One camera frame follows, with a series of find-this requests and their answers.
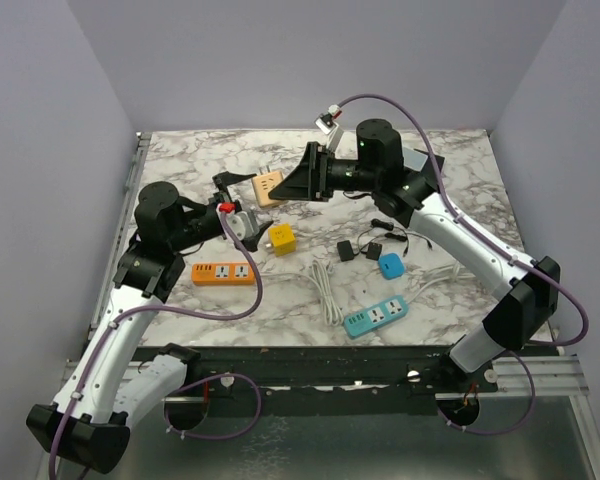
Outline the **beige cube socket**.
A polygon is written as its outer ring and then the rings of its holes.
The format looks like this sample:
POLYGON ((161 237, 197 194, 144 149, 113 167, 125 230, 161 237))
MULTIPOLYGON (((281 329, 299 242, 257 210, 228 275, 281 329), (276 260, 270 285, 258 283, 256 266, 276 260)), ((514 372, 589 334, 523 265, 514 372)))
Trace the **beige cube socket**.
POLYGON ((285 203, 284 200, 275 200, 270 197, 271 191, 284 179, 280 170, 261 171, 251 179, 255 199, 260 208, 273 208, 285 203))

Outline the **yellow cube socket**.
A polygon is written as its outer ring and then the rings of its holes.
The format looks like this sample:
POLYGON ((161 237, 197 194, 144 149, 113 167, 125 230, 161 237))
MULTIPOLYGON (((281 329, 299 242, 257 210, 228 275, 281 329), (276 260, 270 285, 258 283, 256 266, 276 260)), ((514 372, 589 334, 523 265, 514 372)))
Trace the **yellow cube socket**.
POLYGON ((271 226, 267 230, 269 244, 276 257, 282 257, 296 251, 297 241, 289 224, 271 226))

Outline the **orange power strip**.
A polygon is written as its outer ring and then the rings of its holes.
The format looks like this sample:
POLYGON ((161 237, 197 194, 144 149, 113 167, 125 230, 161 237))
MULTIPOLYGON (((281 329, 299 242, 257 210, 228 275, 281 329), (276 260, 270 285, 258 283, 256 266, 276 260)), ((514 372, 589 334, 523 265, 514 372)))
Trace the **orange power strip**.
POLYGON ((256 283, 248 263, 196 263, 192 266, 191 280, 196 286, 243 286, 256 283))

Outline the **teal power strip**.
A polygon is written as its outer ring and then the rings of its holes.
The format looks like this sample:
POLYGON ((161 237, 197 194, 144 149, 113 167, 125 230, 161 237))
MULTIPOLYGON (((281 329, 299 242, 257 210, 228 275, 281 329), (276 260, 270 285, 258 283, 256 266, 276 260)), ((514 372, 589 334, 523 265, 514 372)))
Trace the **teal power strip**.
POLYGON ((405 299, 395 295, 346 316, 343 327, 350 339, 357 339, 404 318, 408 311, 405 299))

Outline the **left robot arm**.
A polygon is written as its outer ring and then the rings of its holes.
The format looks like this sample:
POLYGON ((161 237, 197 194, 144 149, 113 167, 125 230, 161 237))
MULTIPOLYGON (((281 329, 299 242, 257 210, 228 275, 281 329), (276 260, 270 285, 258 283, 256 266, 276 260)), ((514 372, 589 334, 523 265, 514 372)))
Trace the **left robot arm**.
POLYGON ((134 211, 136 230, 118 261, 98 327, 78 365, 48 404, 34 405, 26 425, 48 452, 47 474, 57 476, 65 459, 86 472, 111 472, 119 463, 133 427, 172 392, 194 392, 200 385, 197 352, 169 345, 129 384, 122 382, 136 348, 159 312, 212 321, 234 321, 255 312, 262 301, 241 313, 221 315, 170 306, 167 300, 185 268, 188 248, 216 237, 233 242, 254 274, 262 279, 252 257, 268 223, 233 200, 229 186, 246 175, 214 176, 216 193, 201 204, 182 196, 176 186, 153 182, 142 188, 134 211))

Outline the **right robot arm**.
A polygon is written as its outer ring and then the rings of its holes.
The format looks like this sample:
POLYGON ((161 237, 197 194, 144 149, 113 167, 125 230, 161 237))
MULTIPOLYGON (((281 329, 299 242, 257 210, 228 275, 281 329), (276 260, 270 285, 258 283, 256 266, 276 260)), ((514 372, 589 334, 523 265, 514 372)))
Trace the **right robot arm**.
POLYGON ((365 120, 355 134, 356 159, 339 159, 334 149, 310 142, 270 196, 325 202, 337 191, 368 193, 382 214, 436 243, 481 282, 497 304, 439 367, 441 383, 461 391, 484 364, 507 350, 521 350, 555 312, 560 267, 549 257, 536 261, 516 250, 444 202, 435 177, 443 158, 409 168, 402 137, 388 121, 365 120))

